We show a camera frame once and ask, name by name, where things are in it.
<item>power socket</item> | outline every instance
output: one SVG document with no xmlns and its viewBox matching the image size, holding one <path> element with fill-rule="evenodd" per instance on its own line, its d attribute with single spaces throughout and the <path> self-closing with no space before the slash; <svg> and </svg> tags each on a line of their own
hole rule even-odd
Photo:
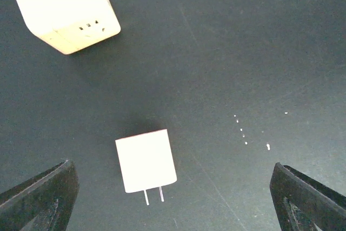
<svg viewBox="0 0 346 231">
<path fill-rule="evenodd" d="M 109 0 L 16 0 L 28 29 L 63 54 L 120 33 Z"/>
</svg>

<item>power adapter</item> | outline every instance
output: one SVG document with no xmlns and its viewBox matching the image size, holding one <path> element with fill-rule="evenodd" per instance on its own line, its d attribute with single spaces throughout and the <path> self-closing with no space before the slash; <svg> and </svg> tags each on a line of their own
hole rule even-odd
<svg viewBox="0 0 346 231">
<path fill-rule="evenodd" d="M 63 54 L 120 33 L 109 0 L 16 0 L 28 29 Z"/>
</svg>

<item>small white square block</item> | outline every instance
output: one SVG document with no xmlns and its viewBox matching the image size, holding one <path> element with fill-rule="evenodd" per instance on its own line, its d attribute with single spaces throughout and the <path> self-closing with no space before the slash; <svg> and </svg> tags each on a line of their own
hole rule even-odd
<svg viewBox="0 0 346 231">
<path fill-rule="evenodd" d="M 177 181 L 167 129 L 115 142 L 126 193 Z"/>
</svg>

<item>metal pin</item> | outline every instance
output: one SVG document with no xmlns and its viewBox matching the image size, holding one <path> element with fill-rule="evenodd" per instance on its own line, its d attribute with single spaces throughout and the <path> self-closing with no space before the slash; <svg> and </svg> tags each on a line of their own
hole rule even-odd
<svg viewBox="0 0 346 231">
<path fill-rule="evenodd" d="M 144 190 L 144 196 L 145 196 L 145 201 L 146 201 L 147 205 L 149 206 L 149 200 L 148 200 L 148 195 L 147 195 L 146 190 Z"/>
<path fill-rule="evenodd" d="M 164 202 L 163 193 L 162 193 L 162 187 L 159 187 L 158 190 L 160 191 L 161 201 Z"/>
</svg>

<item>side face of white box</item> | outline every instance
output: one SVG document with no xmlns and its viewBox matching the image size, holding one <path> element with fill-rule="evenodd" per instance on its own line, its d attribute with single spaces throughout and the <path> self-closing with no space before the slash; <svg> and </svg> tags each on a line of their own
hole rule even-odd
<svg viewBox="0 0 346 231">
<path fill-rule="evenodd" d="M 177 181 L 166 129 L 116 140 L 116 147 L 127 193 Z"/>
<path fill-rule="evenodd" d="M 109 0 L 16 0 L 28 29 L 64 54 L 81 50 L 121 28 Z"/>
</svg>

